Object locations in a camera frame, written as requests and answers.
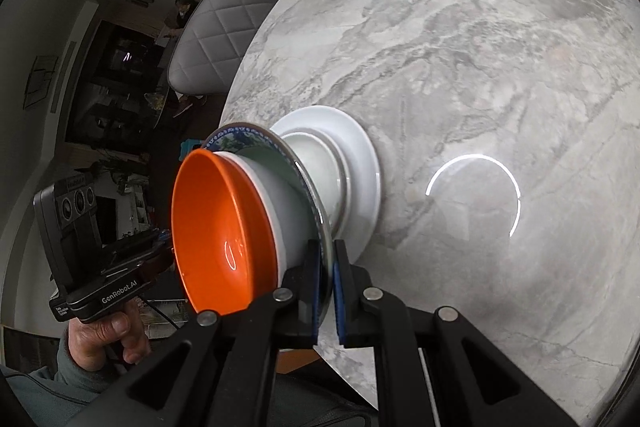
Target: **human hand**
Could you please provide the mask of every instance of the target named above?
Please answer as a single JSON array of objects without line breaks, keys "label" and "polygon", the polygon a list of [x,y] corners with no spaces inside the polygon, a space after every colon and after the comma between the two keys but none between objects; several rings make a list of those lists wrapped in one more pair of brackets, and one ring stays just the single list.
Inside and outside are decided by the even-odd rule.
[{"label": "human hand", "polygon": [[131,299],[124,304],[123,311],[91,324],[71,319],[68,345],[74,362],[86,371],[100,371],[107,361],[105,346],[117,341],[124,347],[122,358],[127,363],[138,363],[151,353],[137,301]]}]

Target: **marble tabletop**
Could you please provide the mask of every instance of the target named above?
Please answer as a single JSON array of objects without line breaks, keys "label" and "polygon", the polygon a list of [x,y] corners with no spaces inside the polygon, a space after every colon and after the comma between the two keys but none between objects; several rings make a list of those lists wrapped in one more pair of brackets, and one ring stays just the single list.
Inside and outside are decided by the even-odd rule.
[{"label": "marble tabletop", "polygon": [[[280,0],[223,123],[353,116],[383,171],[374,284],[456,307],[590,425],[640,333],[638,49],[638,0]],[[331,315],[318,349],[376,402]]]}]

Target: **patterned bowl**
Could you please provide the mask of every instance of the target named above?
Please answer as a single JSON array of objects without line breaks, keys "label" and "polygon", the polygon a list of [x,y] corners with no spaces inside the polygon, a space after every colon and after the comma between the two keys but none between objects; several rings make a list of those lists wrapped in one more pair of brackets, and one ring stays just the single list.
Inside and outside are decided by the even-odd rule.
[{"label": "patterned bowl", "polygon": [[302,162],[282,138],[255,123],[238,122],[224,125],[204,140],[202,147],[212,152],[231,152],[257,161],[282,177],[308,201],[317,233],[317,237],[309,239],[318,240],[322,260],[318,310],[319,326],[331,301],[334,248],[329,219]]}]

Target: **shoe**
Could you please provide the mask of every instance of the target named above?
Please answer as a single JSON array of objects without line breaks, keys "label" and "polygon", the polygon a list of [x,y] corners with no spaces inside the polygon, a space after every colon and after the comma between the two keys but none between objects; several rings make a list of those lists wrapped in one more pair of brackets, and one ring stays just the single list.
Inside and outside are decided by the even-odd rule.
[{"label": "shoe", "polygon": [[178,101],[178,109],[174,114],[174,118],[176,118],[177,116],[180,116],[187,109],[191,108],[191,106],[193,106],[193,101],[188,96],[181,98]]}]

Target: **white bowl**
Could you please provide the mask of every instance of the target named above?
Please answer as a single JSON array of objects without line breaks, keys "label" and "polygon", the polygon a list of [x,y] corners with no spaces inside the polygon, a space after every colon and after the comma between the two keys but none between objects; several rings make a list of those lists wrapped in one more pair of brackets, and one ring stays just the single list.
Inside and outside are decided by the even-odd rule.
[{"label": "white bowl", "polygon": [[282,139],[308,171],[335,237],[344,216],[347,188],[344,168],[338,162],[337,153],[316,133],[308,130],[283,134]]},{"label": "white bowl", "polygon": [[308,240],[313,237],[306,201],[286,181],[258,162],[230,152],[214,154],[241,168],[260,196],[276,246],[279,286],[288,268],[302,264]]}]

